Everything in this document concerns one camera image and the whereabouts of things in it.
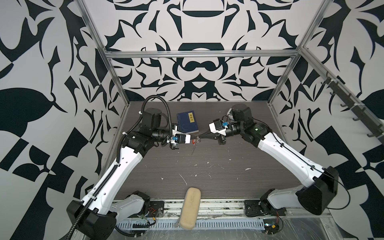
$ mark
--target white cable tie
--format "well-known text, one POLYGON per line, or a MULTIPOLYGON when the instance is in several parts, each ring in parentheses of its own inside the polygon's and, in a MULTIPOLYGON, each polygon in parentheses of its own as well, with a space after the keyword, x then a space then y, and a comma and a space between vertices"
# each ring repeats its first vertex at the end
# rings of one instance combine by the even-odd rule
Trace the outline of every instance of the white cable tie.
POLYGON ((353 106, 350 108, 350 110, 352 109, 352 108, 354 108, 355 106, 357 106, 357 105, 365 105, 364 103, 355 103, 355 104, 353 104, 353 106))

